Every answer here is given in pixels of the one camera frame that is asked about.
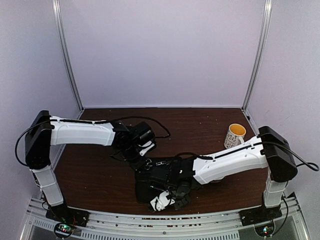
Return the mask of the silver thinning scissors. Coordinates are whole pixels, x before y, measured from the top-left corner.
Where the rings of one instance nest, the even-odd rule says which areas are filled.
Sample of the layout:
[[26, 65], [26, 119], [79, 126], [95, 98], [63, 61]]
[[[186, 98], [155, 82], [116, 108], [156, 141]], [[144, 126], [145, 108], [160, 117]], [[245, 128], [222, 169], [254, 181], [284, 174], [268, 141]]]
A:
[[170, 163], [169, 160], [159, 160], [159, 161], [155, 161], [152, 160], [150, 158], [148, 158], [146, 160], [146, 164], [144, 165], [144, 170], [148, 171], [150, 170], [152, 167], [157, 167], [157, 166], [162, 166], [162, 165], [168, 165]]

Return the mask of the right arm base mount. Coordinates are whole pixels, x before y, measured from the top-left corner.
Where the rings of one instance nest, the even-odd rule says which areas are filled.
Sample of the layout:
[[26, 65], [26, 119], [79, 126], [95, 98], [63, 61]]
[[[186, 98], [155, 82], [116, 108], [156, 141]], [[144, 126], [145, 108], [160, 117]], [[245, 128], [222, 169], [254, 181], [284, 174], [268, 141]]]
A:
[[239, 212], [242, 226], [253, 225], [255, 233], [262, 238], [271, 237], [276, 232], [274, 220], [281, 216], [280, 206], [267, 208], [261, 205]]

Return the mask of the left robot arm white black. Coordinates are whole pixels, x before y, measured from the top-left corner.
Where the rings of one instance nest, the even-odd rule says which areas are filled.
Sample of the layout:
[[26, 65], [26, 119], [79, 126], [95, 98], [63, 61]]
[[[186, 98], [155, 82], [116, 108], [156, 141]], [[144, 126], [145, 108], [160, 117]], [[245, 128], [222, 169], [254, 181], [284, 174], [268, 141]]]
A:
[[54, 146], [103, 146], [113, 148], [126, 161], [136, 163], [156, 146], [152, 128], [142, 121], [134, 126], [125, 125], [121, 119], [81, 120], [50, 115], [47, 110], [38, 113], [25, 134], [25, 162], [34, 174], [39, 187], [61, 222], [72, 218], [59, 187], [51, 163]]

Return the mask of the black zippered tool case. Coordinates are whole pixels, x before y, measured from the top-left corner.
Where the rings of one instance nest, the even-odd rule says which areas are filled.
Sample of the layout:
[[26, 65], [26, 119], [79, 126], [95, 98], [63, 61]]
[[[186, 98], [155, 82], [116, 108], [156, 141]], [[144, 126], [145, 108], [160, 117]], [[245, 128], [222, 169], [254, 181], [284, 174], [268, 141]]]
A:
[[182, 158], [175, 157], [151, 157], [153, 161], [170, 161], [167, 165], [154, 166], [150, 170], [144, 170], [144, 165], [135, 169], [135, 197], [139, 204], [146, 204], [159, 196], [164, 191], [175, 190], [178, 187], [197, 186], [193, 170], [194, 156]]

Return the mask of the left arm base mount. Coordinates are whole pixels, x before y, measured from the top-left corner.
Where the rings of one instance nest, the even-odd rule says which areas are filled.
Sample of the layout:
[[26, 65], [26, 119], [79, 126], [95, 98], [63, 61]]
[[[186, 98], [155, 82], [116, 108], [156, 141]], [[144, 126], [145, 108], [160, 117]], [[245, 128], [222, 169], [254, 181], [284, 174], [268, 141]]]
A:
[[53, 227], [53, 233], [59, 239], [71, 237], [76, 232], [79, 232], [79, 227], [86, 227], [90, 213], [85, 210], [69, 208], [66, 216], [58, 217], [52, 210], [47, 210], [45, 217], [56, 221]]

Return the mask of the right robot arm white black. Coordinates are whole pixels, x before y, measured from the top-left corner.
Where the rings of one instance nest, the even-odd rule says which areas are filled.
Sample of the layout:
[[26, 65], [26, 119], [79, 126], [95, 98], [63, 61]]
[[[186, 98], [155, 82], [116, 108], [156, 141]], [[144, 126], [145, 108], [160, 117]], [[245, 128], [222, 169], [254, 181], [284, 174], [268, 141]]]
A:
[[182, 158], [176, 175], [190, 171], [191, 178], [200, 185], [221, 180], [229, 175], [253, 169], [268, 169], [263, 205], [256, 210], [259, 220], [268, 220], [281, 203], [286, 185], [297, 174], [289, 142], [269, 126], [258, 129], [259, 134], [249, 140], [220, 152]]

